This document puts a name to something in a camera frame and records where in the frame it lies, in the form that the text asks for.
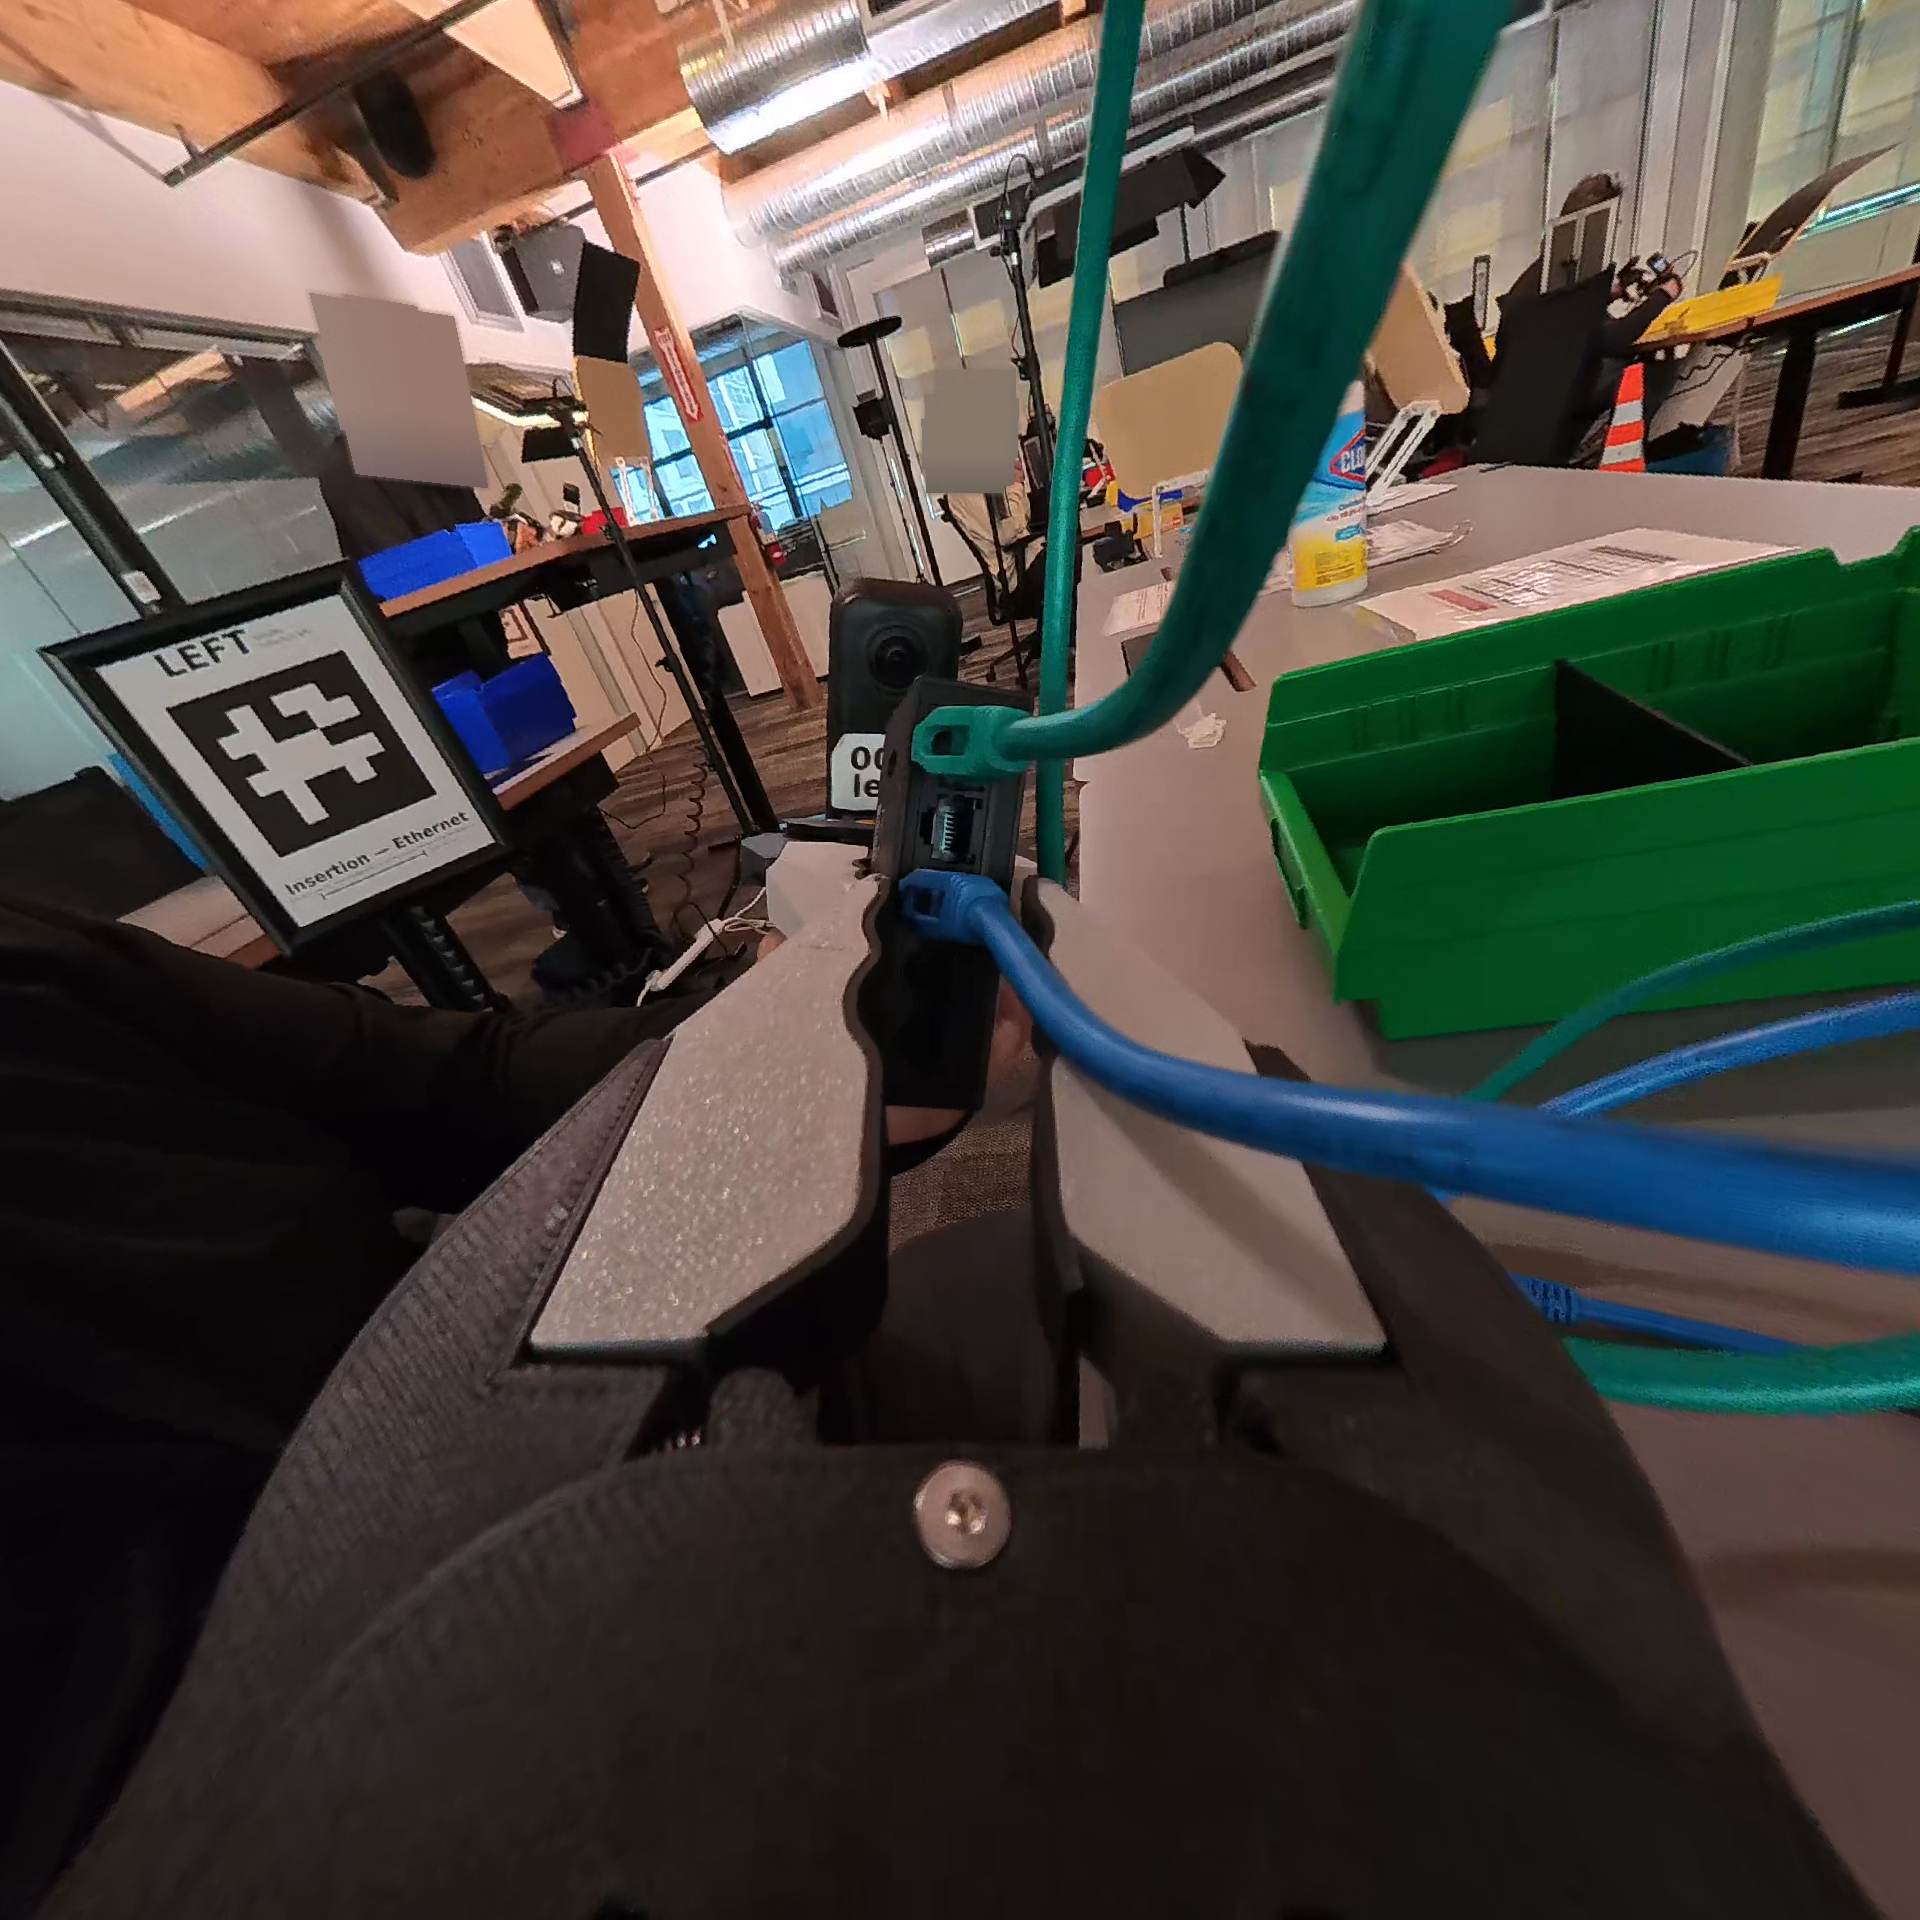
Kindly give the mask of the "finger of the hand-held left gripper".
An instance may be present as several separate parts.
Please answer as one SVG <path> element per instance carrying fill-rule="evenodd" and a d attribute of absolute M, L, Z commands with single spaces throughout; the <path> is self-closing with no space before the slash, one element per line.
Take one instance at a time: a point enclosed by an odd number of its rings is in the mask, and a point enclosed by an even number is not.
<path fill-rule="evenodd" d="M 783 940 L 798 936 L 867 875 L 869 852 L 869 844 L 852 839 L 746 836 L 740 919 Z"/>

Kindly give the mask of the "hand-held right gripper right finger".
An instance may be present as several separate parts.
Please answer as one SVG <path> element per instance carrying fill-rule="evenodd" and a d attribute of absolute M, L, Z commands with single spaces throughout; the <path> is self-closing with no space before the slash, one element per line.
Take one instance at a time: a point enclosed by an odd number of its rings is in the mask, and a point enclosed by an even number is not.
<path fill-rule="evenodd" d="M 1072 994 L 1130 1042 L 1254 1074 L 1237 1030 L 1051 879 L 1021 910 Z M 1061 1219 L 1111 1300 L 1159 1310 L 1218 1351 L 1380 1351 L 1384 1329 L 1306 1170 L 1191 1131 L 1048 1069 Z"/>

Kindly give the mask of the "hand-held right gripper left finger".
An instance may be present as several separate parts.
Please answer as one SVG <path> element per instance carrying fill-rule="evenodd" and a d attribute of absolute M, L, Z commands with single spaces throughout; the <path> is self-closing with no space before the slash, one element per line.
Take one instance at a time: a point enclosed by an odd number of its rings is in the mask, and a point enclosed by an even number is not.
<path fill-rule="evenodd" d="M 544 1295 L 538 1357 L 692 1357 L 873 1219 L 876 1046 L 856 1000 L 877 875 L 853 875 L 673 1030 Z"/>

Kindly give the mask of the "black network switch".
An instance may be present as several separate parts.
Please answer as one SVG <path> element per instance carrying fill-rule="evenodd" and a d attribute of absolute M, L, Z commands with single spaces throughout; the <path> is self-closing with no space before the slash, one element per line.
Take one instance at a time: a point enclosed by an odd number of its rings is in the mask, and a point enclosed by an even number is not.
<path fill-rule="evenodd" d="M 876 963 L 858 1009 L 880 1061 L 888 1107 L 975 1111 L 986 1098 L 1000 973 L 988 947 L 938 938 L 908 917 L 918 871 L 980 875 L 1005 891 L 1014 881 L 1024 775 L 978 780 L 919 767 L 916 726 L 938 707 L 1026 706 L 1007 690 L 934 675 L 918 677 L 894 709 L 877 762 L 869 868 L 876 899 Z"/>

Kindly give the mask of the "green plastic bin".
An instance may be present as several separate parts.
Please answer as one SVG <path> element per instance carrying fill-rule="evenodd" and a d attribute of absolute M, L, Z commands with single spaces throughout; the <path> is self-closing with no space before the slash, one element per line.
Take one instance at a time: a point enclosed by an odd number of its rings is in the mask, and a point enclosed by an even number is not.
<path fill-rule="evenodd" d="M 1915 899 L 1915 532 L 1281 674 L 1260 804 L 1386 1040 L 1547 1026 L 1716 947 Z M 1552 799 L 1553 664 L 1751 763 Z"/>

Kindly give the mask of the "person's left hand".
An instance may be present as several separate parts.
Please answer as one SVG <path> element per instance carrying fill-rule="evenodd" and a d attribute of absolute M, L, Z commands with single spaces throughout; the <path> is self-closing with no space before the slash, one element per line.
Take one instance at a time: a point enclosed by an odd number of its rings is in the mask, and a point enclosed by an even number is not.
<path fill-rule="evenodd" d="M 1036 1095 L 1039 1071 L 1041 1061 L 1032 1016 L 1012 986 L 1002 979 L 993 1008 L 988 1077 L 978 1116 L 983 1122 L 997 1123 L 1024 1111 Z"/>

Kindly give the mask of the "blue storage bin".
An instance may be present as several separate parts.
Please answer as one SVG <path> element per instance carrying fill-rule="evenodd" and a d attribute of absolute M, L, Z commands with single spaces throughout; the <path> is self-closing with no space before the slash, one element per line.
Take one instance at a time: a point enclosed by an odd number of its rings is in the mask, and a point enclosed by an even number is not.
<path fill-rule="evenodd" d="M 467 578 L 516 555 L 507 528 L 494 518 L 460 521 L 431 534 L 386 546 L 354 566 L 382 604 Z"/>
<path fill-rule="evenodd" d="M 544 651 L 490 677 L 471 669 L 451 675 L 431 685 L 431 697 L 487 784 L 523 770 L 577 727 L 563 677 Z"/>

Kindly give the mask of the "black monitor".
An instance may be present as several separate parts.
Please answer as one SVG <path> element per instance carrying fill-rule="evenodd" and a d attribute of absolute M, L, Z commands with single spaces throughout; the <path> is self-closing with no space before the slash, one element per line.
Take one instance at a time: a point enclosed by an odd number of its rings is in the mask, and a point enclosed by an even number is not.
<path fill-rule="evenodd" d="M 1147 371 L 1215 344 L 1246 357 L 1263 291 L 1263 276 L 1213 276 L 1121 300 L 1114 305 L 1121 373 Z"/>

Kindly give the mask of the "black flag panel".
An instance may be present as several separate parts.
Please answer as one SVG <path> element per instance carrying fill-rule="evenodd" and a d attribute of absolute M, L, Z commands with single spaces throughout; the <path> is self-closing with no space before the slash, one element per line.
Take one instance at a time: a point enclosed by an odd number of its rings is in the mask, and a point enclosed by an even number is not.
<path fill-rule="evenodd" d="M 581 242 L 571 297 L 571 355 L 577 361 L 623 366 L 635 319 L 635 257 Z"/>

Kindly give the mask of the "disinfecting wipes canister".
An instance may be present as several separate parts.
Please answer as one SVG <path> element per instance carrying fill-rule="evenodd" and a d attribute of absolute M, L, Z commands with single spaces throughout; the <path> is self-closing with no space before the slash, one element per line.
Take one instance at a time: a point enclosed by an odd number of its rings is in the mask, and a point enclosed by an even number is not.
<path fill-rule="evenodd" d="M 1362 595 L 1369 582 L 1368 419 L 1360 378 L 1347 381 L 1293 507 L 1287 585 L 1296 607 L 1325 607 Z"/>

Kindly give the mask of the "framed marker sign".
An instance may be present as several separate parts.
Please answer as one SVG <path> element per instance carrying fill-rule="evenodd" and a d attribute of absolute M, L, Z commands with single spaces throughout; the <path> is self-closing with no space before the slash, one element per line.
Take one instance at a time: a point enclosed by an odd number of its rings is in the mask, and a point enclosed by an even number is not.
<path fill-rule="evenodd" d="M 499 1008 L 446 916 L 505 868 L 505 813 L 351 564 L 43 660 L 283 960 L 375 945 L 429 1006 Z"/>

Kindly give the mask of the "black bin divider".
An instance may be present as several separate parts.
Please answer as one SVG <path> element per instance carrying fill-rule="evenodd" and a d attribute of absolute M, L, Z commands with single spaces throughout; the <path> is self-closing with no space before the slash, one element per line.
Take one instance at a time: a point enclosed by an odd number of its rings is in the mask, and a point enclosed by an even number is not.
<path fill-rule="evenodd" d="M 1549 787 L 1573 802 L 1744 771 L 1751 760 L 1604 684 L 1571 660 L 1552 664 Z"/>

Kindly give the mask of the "printed paper sheet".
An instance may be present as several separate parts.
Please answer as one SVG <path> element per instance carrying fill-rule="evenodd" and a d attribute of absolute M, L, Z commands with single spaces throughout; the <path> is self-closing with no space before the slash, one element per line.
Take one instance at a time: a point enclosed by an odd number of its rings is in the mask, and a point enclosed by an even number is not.
<path fill-rule="evenodd" d="M 1629 528 L 1523 553 L 1424 585 L 1368 595 L 1355 613 L 1432 642 L 1804 551 L 1797 541 Z"/>

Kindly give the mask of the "silver ventilation duct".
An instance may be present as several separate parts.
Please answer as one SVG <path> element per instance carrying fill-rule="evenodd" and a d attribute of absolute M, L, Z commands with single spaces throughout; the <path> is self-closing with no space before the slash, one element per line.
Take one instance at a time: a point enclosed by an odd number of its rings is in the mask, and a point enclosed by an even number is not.
<path fill-rule="evenodd" d="M 1196 149 L 1219 169 L 1196 211 L 1162 213 L 1184 251 L 1293 225 L 1355 4 L 1147 4 L 1127 164 Z M 1442 291 L 1529 257 L 1575 179 L 1622 181 L 1619 237 L 1649 237 L 1705 55 L 1716 111 L 1721 4 L 1506 4 L 1477 94 L 1414 242 Z M 988 204 L 1032 179 L 1054 204 L 1092 124 L 1099 4 L 713 4 L 677 48 L 687 103 L 732 171 L 727 213 L 782 279 L 989 234 Z"/>

